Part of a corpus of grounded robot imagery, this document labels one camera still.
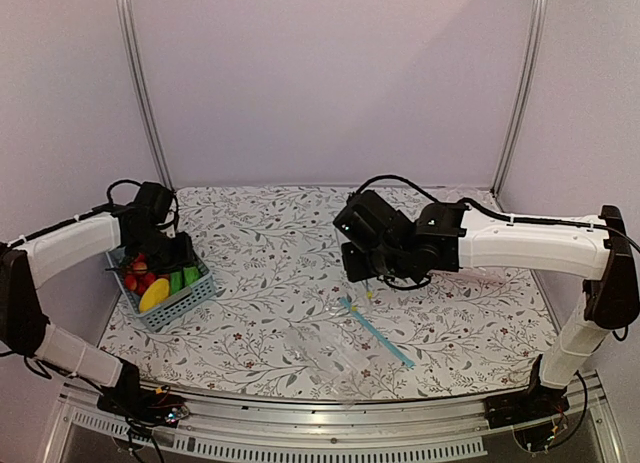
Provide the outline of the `light blue plastic basket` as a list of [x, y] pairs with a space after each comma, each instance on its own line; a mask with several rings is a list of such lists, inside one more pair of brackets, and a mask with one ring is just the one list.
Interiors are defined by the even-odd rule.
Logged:
[[118, 248], [106, 253], [107, 270], [143, 326], [157, 332], [214, 294], [210, 270], [195, 253], [191, 238], [180, 233], [186, 245], [175, 251], [176, 259], [162, 265], [157, 257]]

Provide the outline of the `left aluminium frame post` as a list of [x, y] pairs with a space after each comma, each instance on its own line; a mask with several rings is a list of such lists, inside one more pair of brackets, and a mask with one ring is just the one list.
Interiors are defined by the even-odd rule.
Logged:
[[138, 104], [142, 126], [152, 162], [160, 182], [171, 190], [174, 190], [175, 187], [170, 175], [164, 148], [161, 143], [160, 133], [144, 74], [142, 54], [135, 27], [132, 0], [115, 1], [133, 90]]

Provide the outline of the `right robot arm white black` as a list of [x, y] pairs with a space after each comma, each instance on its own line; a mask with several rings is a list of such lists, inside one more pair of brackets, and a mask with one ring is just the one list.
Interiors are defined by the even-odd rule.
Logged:
[[[333, 225], [345, 237], [343, 268], [351, 282], [377, 279], [391, 289], [424, 288], [434, 271], [485, 267], [520, 268], [582, 278], [582, 296], [551, 347], [533, 362], [526, 388], [487, 397], [484, 418], [492, 429], [513, 428], [518, 446], [540, 453], [562, 445], [552, 417], [564, 419], [572, 379], [613, 336], [622, 341], [639, 316], [634, 261], [638, 244], [620, 210], [605, 205], [597, 215], [559, 219], [505, 214], [464, 197], [431, 198], [410, 220], [371, 190], [367, 180], [347, 199]], [[531, 422], [544, 419], [540, 429]]]

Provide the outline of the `yellow mango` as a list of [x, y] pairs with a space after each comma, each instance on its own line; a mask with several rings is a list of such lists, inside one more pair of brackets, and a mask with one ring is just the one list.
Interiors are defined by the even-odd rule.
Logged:
[[166, 278], [158, 278], [144, 292], [139, 302], [139, 312], [145, 313], [160, 305], [170, 296], [170, 283]]

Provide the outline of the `short green bitter gourd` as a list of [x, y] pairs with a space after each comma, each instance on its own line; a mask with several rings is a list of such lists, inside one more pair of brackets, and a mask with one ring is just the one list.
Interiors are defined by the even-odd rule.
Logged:
[[191, 286], [200, 279], [200, 272], [196, 266], [188, 266], [182, 269], [183, 283], [185, 287]]

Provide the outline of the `aluminium frame post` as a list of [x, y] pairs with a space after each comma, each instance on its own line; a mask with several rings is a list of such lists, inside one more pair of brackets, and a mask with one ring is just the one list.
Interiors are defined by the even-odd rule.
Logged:
[[138, 104], [142, 126], [152, 162], [160, 182], [171, 190], [174, 190], [175, 187], [170, 175], [164, 148], [161, 143], [160, 133], [144, 74], [142, 54], [135, 27], [132, 0], [115, 1], [133, 90]]
[[547, 6], [548, 0], [532, 0], [523, 64], [520, 71], [515, 100], [506, 128], [503, 147], [491, 185], [491, 193], [496, 199], [499, 198], [506, 186], [524, 122], [544, 33]]

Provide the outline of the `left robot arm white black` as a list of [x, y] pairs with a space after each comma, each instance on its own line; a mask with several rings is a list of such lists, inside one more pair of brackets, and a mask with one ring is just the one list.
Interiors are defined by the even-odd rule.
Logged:
[[145, 389], [139, 368], [53, 324], [38, 291], [52, 278], [102, 253], [122, 249], [143, 254], [154, 271], [167, 273], [194, 262], [191, 239], [169, 236], [179, 221], [175, 193], [155, 182], [136, 185], [127, 204], [112, 198], [1, 246], [1, 341], [7, 355], [36, 364], [44, 378], [58, 372], [96, 389], [98, 407], [146, 427], [174, 427], [186, 418], [183, 397], [168, 388]]

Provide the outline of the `clear bag blue zipper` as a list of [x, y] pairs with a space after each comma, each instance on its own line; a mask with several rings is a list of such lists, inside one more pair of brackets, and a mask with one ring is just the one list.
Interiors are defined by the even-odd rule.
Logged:
[[364, 310], [370, 310], [374, 306], [375, 291], [369, 280], [363, 280], [357, 283], [358, 289], [358, 307]]
[[303, 365], [322, 399], [343, 405], [373, 400], [373, 384], [415, 368], [349, 295], [325, 306], [319, 319], [292, 323], [285, 331], [287, 360]]

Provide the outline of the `right aluminium frame post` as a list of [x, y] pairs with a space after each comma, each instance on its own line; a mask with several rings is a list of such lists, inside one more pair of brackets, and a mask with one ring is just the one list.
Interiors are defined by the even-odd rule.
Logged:
[[523, 64], [520, 71], [515, 100], [506, 128], [503, 147], [491, 185], [491, 193], [496, 199], [499, 198], [506, 186], [524, 122], [544, 33], [547, 6], [548, 0], [532, 0]]

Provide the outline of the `long green cucumber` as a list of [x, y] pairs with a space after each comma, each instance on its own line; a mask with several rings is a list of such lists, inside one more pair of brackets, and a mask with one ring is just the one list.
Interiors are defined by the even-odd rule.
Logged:
[[170, 295], [174, 295], [181, 291], [184, 287], [183, 273], [173, 272], [169, 275]]

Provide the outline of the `red cherry bunch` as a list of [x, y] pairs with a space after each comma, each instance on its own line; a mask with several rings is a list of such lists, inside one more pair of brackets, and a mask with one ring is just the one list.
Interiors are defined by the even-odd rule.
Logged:
[[147, 257], [142, 253], [125, 255], [117, 264], [110, 264], [106, 271], [116, 275], [127, 292], [137, 296], [142, 296], [158, 279], [149, 269]]

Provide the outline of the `floral table mat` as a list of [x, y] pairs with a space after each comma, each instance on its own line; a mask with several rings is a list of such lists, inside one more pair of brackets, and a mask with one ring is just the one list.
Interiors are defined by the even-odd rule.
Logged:
[[[116, 306], [100, 346], [171, 386], [322, 399], [308, 370], [287, 360], [284, 331], [339, 297], [358, 305], [332, 221], [347, 190], [330, 187], [181, 189], [181, 228], [212, 273], [212, 297], [157, 332]], [[375, 380], [378, 399], [435, 398], [523, 386], [556, 330], [532, 275], [504, 269], [489, 285], [434, 275], [399, 292], [377, 281], [360, 311], [415, 368]]]

